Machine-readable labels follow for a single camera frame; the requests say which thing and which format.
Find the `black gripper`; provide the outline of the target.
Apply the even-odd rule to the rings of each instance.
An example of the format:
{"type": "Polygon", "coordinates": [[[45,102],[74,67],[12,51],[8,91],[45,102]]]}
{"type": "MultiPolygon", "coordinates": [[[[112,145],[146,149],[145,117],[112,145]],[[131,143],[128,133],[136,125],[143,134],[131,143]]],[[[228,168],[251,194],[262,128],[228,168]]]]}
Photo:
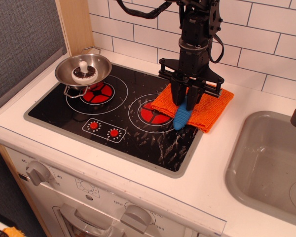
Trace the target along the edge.
{"type": "Polygon", "coordinates": [[[211,47],[181,48],[179,59],[159,60],[161,69],[159,76],[171,83],[172,100],[179,106],[187,92],[186,109],[192,111],[199,103],[203,93],[220,97],[221,84],[224,79],[209,68],[211,47]]]}

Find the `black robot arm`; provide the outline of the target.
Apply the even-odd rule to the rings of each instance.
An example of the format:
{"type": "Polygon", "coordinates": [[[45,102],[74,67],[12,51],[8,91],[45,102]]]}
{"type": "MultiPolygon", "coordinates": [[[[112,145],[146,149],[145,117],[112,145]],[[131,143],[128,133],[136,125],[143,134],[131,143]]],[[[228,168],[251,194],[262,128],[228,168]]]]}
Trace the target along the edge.
{"type": "Polygon", "coordinates": [[[179,59],[159,60],[159,76],[170,81],[173,103],[185,103],[192,111],[203,94],[219,98],[224,79],[209,64],[218,63],[211,56],[213,40],[222,44],[217,32],[222,18],[218,0],[181,0],[178,2],[180,29],[179,59]]]}

